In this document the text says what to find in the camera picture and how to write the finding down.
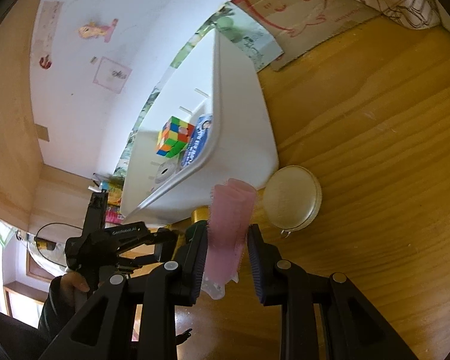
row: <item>person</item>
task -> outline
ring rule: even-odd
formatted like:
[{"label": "person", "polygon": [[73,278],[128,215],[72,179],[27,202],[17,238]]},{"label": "person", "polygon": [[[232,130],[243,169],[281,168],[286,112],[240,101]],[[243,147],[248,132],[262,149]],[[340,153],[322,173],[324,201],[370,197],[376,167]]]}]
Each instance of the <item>person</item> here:
[{"label": "person", "polygon": [[77,272],[52,280],[37,329],[0,312],[0,360],[39,359],[75,313],[75,289],[89,290]]},{"label": "person", "polygon": [[202,130],[205,130],[205,129],[207,129],[207,128],[210,128],[212,126],[212,122],[210,121],[210,120],[205,120],[203,123],[202,123]]}]

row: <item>drawing on wall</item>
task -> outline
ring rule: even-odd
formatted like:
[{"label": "drawing on wall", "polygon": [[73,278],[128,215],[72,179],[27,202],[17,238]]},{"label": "drawing on wall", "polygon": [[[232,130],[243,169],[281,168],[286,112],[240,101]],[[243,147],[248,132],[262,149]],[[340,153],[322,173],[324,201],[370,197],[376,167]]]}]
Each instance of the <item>drawing on wall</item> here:
[{"label": "drawing on wall", "polygon": [[283,55],[271,63],[278,70],[317,44],[378,16],[355,0],[233,0],[277,40]]},{"label": "drawing on wall", "polygon": [[45,70],[49,69],[52,66],[52,61],[50,59],[50,55],[47,54],[47,55],[43,56],[42,58],[40,58],[39,65],[42,69],[45,69]]},{"label": "drawing on wall", "polygon": [[130,73],[132,69],[129,67],[103,56],[98,65],[94,83],[112,92],[121,93]]},{"label": "drawing on wall", "polygon": [[31,53],[32,59],[37,60],[40,67],[45,70],[52,66],[52,44],[62,6],[62,1],[44,1],[38,18]]},{"label": "drawing on wall", "polygon": [[103,36],[105,43],[108,43],[112,38],[113,31],[115,30],[118,22],[118,19],[113,19],[112,23],[109,26],[99,26],[95,22],[91,21],[89,24],[81,26],[78,29],[78,35],[80,36],[80,38],[84,39],[98,38],[100,36]]}]

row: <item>pink sponge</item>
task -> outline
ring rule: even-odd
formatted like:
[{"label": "pink sponge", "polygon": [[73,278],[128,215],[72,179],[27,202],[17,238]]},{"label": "pink sponge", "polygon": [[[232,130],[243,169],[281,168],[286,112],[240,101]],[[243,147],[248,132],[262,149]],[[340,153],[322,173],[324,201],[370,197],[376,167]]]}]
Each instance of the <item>pink sponge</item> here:
[{"label": "pink sponge", "polygon": [[226,185],[214,187],[202,281],[202,290],[213,299],[225,295],[226,283],[238,280],[237,272],[256,195],[257,191],[251,185],[232,178]]}]

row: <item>black cable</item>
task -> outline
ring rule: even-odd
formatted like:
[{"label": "black cable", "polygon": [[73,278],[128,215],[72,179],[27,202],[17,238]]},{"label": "black cable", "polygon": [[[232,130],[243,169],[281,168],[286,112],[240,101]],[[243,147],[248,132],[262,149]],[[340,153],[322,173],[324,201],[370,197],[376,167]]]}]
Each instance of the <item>black cable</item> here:
[{"label": "black cable", "polygon": [[[74,227],[75,229],[83,230],[81,227],[69,225],[68,223],[63,223],[63,222],[52,222],[52,223],[48,223],[48,224],[46,224],[46,225],[43,225],[41,228],[39,228],[38,231],[37,231],[37,234],[35,234],[35,236],[38,237],[38,234],[40,233],[40,231],[41,231],[42,229],[44,229],[45,227],[50,226],[50,225],[64,225],[64,226]],[[52,261],[51,259],[45,257],[45,256],[43,255],[43,253],[40,251],[40,249],[39,249],[38,246],[37,246],[37,250],[38,250],[39,254],[40,254],[45,260],[47,260],[47,261],[49,261],[49,262],[51,262],[51,263],[57,264],[58,266],[61,266],[61,267],[63,267],[63,268],[68,268],[68,267],[65,266],[65,265],[62,265],[62,264],[60,264],[60,263],[57,263],[56,261]]]}]

